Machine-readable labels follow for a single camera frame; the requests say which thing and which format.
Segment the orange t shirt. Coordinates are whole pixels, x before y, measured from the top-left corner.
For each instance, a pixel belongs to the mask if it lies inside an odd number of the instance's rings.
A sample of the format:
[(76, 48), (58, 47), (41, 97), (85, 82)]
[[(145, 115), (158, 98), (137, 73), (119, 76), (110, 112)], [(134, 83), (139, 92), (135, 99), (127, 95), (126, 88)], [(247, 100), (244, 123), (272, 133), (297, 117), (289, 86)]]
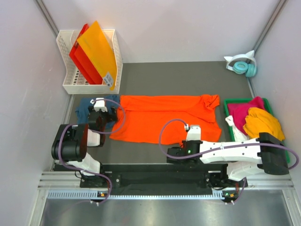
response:
[(201, 96), (126, 96), (120, 98), (118, 121), (110, 139), (163, 145), (181, 143), (186, 138), (184, 124), (199, 125), (201, 139), (217, 142), (222, 130), (215, 108), (218, 95)]

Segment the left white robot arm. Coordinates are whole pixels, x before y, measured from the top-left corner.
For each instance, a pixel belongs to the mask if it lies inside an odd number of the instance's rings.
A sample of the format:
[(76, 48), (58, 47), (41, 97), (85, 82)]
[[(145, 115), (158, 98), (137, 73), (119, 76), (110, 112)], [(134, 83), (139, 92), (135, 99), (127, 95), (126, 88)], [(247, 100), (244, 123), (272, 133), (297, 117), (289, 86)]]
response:
[(76, 168), (75, 176), (85, 186), (110, 185), (103, 165), (87, 152), (89, 147), (102, 147), (105, 142), (103, 132), (109, 123), (117, 121), (116, 107), (88, 108), (87, 122), (68, 127), (60, 125), (52, 144), (51, 155), (55, 160), (63, 160), (65, 164)]

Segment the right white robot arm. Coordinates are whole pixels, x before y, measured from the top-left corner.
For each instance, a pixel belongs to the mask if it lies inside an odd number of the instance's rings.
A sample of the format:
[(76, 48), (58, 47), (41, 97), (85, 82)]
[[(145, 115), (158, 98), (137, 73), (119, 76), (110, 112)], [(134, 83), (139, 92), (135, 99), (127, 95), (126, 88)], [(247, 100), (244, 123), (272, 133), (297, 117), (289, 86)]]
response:
[(205, 165), (224, 162), (219, 175), (224, 186), (260, 173), (276, 176), (289, 173), (284, 145), (269, 133), (240, 142), (183, 141), (181, 147), (169, 148), (167, 154), (169, 159)]

